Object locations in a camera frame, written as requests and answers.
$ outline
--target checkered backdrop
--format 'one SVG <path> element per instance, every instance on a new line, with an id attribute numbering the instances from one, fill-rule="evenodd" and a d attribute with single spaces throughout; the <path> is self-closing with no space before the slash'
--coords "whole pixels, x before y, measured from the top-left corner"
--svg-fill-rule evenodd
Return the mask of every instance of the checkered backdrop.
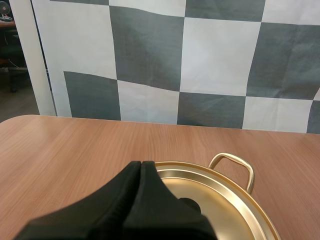
<path id="1" fill-rule="evenodd" d="M 32 0 L 58 116 L 320 133 L 319 0 Z"/>

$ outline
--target white pillar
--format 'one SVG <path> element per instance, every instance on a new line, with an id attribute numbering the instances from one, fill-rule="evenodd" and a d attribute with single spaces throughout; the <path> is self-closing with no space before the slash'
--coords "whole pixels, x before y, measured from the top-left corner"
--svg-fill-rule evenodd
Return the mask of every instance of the white pillar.
<path id="1" fill-rule="evenodd" d="M 30 0 L 9 0 L 41 115 L 56 116 Z"/>

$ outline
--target desk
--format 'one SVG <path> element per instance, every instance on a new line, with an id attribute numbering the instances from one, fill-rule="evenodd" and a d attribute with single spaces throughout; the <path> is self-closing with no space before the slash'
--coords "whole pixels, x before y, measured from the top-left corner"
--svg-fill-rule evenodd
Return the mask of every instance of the desk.
<path id="1" fill-rule="evenodd" d="M 15 21 L 0 21 L 0 29 L 2 28 L 12 28 L 15 27 Z"/>
<path id="2" fill-rule="evenodd" d="M 254 168 L 253 197 L 283 240 L 320 236 L 320 135 L 26 115 L 0 123 L 0 239 L 76 202 L 132 160 Z M 217 170 L 244 186 L 247 172 Z"/>

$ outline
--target metal pot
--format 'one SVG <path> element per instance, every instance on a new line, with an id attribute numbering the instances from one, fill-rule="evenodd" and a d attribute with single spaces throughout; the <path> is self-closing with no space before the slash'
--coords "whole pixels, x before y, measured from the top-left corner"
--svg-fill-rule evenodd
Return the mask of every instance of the metal pot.
<path id="1" fill-rule="evenodd" d="M 246 189 L 214 171 L 223 158 L 247 168 Z M 177 198 L 189 198 L 199 204 L 219 240 L 280 240 L 271 220 L 250 195 L 255 174 L 245 160 L 219 153 L 209 167 L 175 161 L 157 162 L 155 166 L 164 184 Z"/>

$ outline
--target gray square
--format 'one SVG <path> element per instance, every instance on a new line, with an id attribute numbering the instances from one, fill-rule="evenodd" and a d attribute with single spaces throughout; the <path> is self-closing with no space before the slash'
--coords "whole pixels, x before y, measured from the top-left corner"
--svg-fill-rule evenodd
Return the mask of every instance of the gray square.
<path id="1" fill-rule="evenodd" d="M 117 80 L 70 71 L 64 78 L 72 117 L 121 120 Z"/>
<path id="2" fill-rule="evenodd" d="M 184 18 L 110 6 L 118 80 L 179 91 Z"/>
<path id="3" fill-rule="evenodd" d="M 320 101 L 313 101 L 306 130 L 309 134 L 320 134 Z"/>
<path id="4" fill-rule="evenodd" d="M 185 16 L 261 22 L 265 0 L 186 0 Z"/>
<path id="5" fill-rule="evenodd" d="M 177 124 L 241 129 L 245 96 L 180 92 Z"/>
<path id="6" fill-rule="evenodd" d="M 247 96 L 313 100 L 320 87 L 320 26 L 262 22 Z"/>
<path id="7" fill-rule="evenodd" d="M 50 0 L 53 2 L 77 3 L 77 4 L 97 4 L 109 5 L 109 0 Z"/>

